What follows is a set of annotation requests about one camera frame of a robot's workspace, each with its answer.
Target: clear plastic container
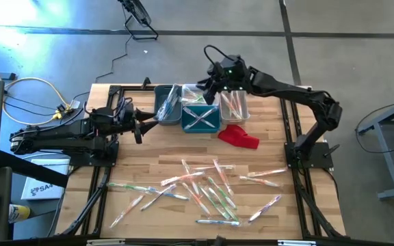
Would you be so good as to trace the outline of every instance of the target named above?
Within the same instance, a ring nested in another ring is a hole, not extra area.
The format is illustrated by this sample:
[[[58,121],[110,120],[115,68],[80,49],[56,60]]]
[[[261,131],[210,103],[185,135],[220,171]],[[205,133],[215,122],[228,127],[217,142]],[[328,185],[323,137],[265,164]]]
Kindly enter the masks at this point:
[[[220,114],[223,124],[244,124],[250,118],[246,91],[223,91],[220,95]]]
[[[168,97],[170,90],[172,89],[172,85],[158,85],[155,87],[155,113],[159,110],[162,106],[163,102]],[[181,89],[177,90],[177,94],[180,97]],[[171,114],[164,120],[160,120],[159,124],[162,126],[173,126],[180,123],[182,118],[182,103],[178,101],[174,105],[174,109],[172,110]]]
[[[218,106],[220,95],[215,95],[215,100],[209,106]],[[208,106],[203,98],[203,91],[198,89],[195,84],[182,85],[182,105],[183,106]]]

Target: cable connector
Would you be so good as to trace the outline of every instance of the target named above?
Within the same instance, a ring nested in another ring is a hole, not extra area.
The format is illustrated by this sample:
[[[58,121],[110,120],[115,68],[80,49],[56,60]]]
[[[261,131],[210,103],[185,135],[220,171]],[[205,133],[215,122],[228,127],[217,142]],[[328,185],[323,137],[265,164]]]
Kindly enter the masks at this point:
[[[60,120],[66,116],[70,116],[74,112],[74,109],[70,108],[70,106],[64,106],[63,104],[57,106],[57,110],[53,115],[53,120]]]

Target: yellow cable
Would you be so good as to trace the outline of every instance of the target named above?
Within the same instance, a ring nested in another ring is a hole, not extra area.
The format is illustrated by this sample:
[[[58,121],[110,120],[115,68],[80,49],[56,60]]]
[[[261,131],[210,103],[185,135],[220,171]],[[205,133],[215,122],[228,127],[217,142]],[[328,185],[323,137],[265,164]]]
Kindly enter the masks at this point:
[[[17,79],[17,80],[15,80],[15,81],[13,81],[13,82],[7,84],[7,85],[5,86],[5,90],[8,91],[14,84],[16,84],[16,83],[18,83],[18,82],[21,82],[21,81],[27,81],[27,80],[41,81],[41,82],[46,83],[47,85],[51,86],[51,88],[53,88],[53,90],[55,91],[55,93],[59,96],[60,100],[65,104],[66,108],[67,108],[67,109],[70,108],[70,105],[63,99],[62,95],[61,95],[60,92],[54,87],[54,85],[53,85],[52,83],[50,83],[50,82],[44,80],[44,79],[34,78],[34,77],[27,77],[27,78]],[[25,125],[30,125],[30,126],[40,126],[40,125],[49,123],[49,122],[53,121],[54,119],[59,118],[58,115],[59,115],[60,113],[56,113],[55,115],[53,115],[53,117],[51,117],[51,119],[49,119],[49,120],[47,120],[47,121],[45,121],[45,122],[39,122],[39,123],[21,122],[20,120],[17,120],[17,119],[15,119],[15,118],[13,118],[13,117],[7,112],[7,110],[5,109],[5,103],[4,103],[4,102],[5,102],[5,98],[3,99],[3,112],[4,112],[10,119],[12,119],[13,121],[18,122],[18,123],[20,123],[20,124],[25,124]]]

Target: teal container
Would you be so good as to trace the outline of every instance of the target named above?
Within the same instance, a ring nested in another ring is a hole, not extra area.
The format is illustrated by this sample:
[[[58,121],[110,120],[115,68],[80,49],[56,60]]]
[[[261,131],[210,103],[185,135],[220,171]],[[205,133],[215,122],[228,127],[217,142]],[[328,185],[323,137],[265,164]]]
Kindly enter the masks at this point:
[[[220,129],[220,109],[218,106],[187,106],[188,109],[191,109],[196,115],[201,115],[208,110],[212,108],[216,108],[213,113],[208,115],[205,120],[212,123],[212,125],[215,126],[215,128],[212,128],[205,123],[199,121],[197,124],[195,124],[193,127],[185,130],[185,126],[187,126],[189,123],[194,122],[196,120],[192,115],[189,115],[182,109],[182,129],[186,133],[216,133]]]

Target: blue plastic tray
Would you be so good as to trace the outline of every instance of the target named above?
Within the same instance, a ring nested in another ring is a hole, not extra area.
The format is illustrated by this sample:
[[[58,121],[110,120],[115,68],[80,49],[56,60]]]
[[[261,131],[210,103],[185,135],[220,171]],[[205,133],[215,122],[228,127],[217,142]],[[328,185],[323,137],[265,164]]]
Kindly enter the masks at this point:
[[[218,106],[187,106],[187,108],[191,109],[191,111],[196,113],[196,115],[201,115],[204,112],[206,112],[214,107],[217,110],[215,112],[211,113],[210,115],[208,115],[205,118],[205,120],[212,123],[215,126],[215,128],[212,128],[200,121],[199,123],[195,124],[193,127],[191,127],[190,129],[187,129],[187,130],[185,130],[184,127],[196,119],[194,117],[192,117],[191,115],[189,115],[188,113],[184,112],[184,110],[182,109],[182,129],[183,129],[183,131],[186,133],[216,133],[216,132],[218,132],[218,130],[220,129],[220,125],[221,125],[220,110],[219,110]]]
[[[167,99],[171,88],[172,85],[158,85],[155,87],[155,113],[157,113],[159,108],[162,106],[163,102],[165,102],[165,100]],[[181,88],[177,90],[177,94],[181,96],[182,94]],[[178,101],[174,106],[174,109],[171,112],[171,114],[165,120],[160,120],[159,124],[162,126],[172,126],[178,124],[181,121],[181,117],[182,117],[182,102]]]

